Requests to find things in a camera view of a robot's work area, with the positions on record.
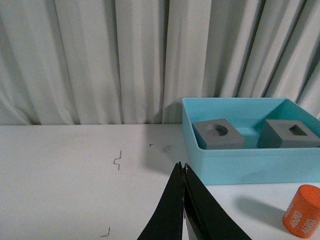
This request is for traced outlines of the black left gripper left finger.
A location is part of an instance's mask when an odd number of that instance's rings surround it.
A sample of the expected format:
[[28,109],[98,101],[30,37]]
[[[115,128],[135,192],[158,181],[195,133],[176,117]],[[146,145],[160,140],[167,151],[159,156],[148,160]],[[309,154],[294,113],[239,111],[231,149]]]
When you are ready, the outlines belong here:
[[139,240],[181,240],[183,236],[185,182],[176,163],[158,205]]

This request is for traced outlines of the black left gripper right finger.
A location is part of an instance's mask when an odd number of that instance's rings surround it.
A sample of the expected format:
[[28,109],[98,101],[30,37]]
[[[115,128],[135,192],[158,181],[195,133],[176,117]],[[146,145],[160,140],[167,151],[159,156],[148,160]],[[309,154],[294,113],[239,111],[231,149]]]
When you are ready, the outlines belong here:
[[190,240],[248,239],[188,164],[183,168],[183,179],[184,213]]

